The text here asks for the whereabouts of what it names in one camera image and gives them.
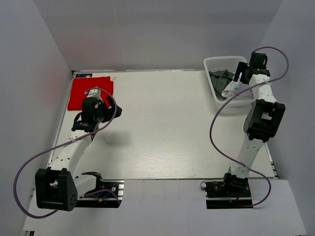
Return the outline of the white t shirt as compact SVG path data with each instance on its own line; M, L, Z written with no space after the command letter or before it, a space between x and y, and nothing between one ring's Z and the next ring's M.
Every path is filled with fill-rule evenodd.
M248 89L250 86L247 84L243 84L241 82L231 81L221 92L221 96L223 98L229 99L235 94L245 89ZM253 94L252 90L248 90L235 98L235 100L252 100Z

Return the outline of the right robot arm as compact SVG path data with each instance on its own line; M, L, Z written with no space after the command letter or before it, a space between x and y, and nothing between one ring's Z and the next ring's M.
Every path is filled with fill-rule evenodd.
M252 52L249 64L241 64L236 71L237 75L241 74L240 82L251 87L253 103L244 122L244 141L236 157L244 166L232 164L223 177L222 189L228 196L246 189L249 168L264 144L275 136L285 112L285 105L273 95L267 60L266 54Z

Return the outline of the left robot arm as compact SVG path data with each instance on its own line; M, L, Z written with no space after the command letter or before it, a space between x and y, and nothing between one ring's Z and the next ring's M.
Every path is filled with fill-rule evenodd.
M75 169L88 146L100 131L101 123L109 124L122 109L112 96L83 99L82 111L76 115L66 144L45 169L35 174L36 204L41 209L72 211L84 197L99 196L106 191L98 172L75 174Z

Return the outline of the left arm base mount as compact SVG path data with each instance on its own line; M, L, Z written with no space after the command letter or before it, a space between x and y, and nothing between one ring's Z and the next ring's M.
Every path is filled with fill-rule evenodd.
M119 208L124 194L124 180L103 179L100 173L84 172L74 179L78 192L76 207Z

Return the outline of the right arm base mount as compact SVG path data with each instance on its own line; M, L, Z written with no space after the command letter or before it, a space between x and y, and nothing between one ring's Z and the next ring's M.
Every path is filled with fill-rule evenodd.
M201 190L206 192L207 209L252 208L252 195L247 178L225 173L223 180L204 180Z

